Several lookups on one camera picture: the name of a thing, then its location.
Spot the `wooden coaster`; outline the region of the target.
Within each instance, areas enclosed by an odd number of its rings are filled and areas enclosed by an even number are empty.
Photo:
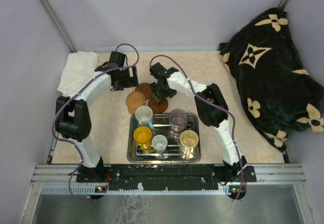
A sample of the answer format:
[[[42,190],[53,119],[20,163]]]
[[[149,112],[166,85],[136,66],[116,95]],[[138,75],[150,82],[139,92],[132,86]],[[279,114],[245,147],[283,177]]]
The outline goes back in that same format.
[[[158,105],[157,100],[154,97],[152,97],[148,101],[148,106],[152,109],[154,114],[162,114],[168,108],[168,100],[164,98],[162,99],[162,103]]]
[[[148,100],[153,96],[153,92],[151,90],[149,83],[140,83],[136,88],[136,92],[140,92],[145,96],[145,99]]]

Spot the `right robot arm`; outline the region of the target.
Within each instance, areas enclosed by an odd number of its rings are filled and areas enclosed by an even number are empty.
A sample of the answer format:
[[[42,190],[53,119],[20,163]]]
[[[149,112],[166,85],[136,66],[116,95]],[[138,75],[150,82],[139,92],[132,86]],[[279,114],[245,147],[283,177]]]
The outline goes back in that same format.
[[[225,165],[225,181],[245,182],[244,169],[247,161],[239,151],[228,117],[235,118],[228,110],[228,105],[220,88],[216,84],[205,85],[195,82],[178,69],[166,69],[159,62],[149,66],[155,82],[150,84],[157,101],[172,98],[178,92],[194,100],[200,121],[215,131],[217,142],[222,150]]]

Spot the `woven coaster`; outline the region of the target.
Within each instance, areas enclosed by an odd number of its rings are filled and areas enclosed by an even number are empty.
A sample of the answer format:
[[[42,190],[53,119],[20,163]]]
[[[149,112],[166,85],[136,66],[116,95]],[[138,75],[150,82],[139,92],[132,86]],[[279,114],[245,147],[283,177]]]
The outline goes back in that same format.
[[[136,110],[137,110],[137,108],[128,107],[128,113],[131,115],[134,115]]]
[[[130,109],[137,109],[140,106],[145,105],[145,103],[145,95],[138,91],[134,91],[126,97],[126,105]]]

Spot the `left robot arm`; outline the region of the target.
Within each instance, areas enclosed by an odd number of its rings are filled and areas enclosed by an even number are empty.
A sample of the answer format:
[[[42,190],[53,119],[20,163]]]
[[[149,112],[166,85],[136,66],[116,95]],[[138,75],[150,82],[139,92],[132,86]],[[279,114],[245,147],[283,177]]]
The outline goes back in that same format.
[[[81,89],[70,96],[57,98],[53,133],[59,133],[59,141],[70,143],[79,153],[79,181],[100,182],[106,177],[103,159],[90,138],[90,106],[107,89],[120,91],[138,84],[136,66],[128,65],[126,54],[113,51],[109,60],[94,70]]]

